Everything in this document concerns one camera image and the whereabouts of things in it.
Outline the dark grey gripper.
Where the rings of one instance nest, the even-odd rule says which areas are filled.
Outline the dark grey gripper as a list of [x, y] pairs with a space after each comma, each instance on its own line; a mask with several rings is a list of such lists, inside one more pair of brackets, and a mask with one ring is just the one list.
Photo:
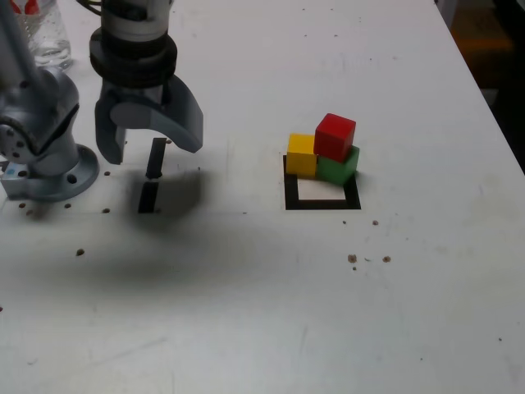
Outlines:
[[103, 79], [94, 117], [98, 150], [111, 164], [122, 163], [125, 129], [156, 131], [190, 153], [203, 146], [203, 112], [177, 76], [162, 85], [138, 89]]

